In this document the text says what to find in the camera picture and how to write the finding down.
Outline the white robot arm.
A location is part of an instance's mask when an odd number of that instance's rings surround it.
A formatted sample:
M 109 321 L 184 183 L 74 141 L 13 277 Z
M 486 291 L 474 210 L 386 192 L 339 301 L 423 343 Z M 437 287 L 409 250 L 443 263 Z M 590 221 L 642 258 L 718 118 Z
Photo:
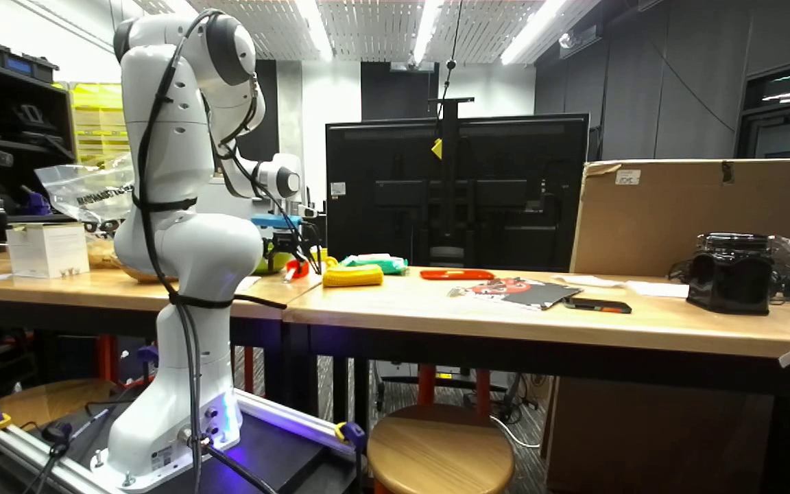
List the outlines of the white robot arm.
M 132 145 L 132 206 L 114 232 L 120 266 L 158 280 L 153 380 L 109 428 L 98 469 L 129 490 L 199 462 L 242 436 L 231 375 L 231 303 L 264 254 L 261 229 L 198 206 L 232 139 L 264 118 L 256 44 L 224 10 L 147 14 L 114 30 Z

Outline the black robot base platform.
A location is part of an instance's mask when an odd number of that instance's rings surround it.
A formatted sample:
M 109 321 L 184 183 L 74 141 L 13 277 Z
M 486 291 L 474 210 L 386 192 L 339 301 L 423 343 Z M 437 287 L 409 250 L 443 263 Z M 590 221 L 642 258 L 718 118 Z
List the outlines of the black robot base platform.
M 231 390 L 161 443 L 140 430 L 164 421 L 144 410 L 114 450 L 125 391 L 80 398 L 59 419 L 22 428 L 0 401 L 0 473 L 22 494 L 350 494 L 363 482 L 364 430 L 330 421 L 256 391 Z

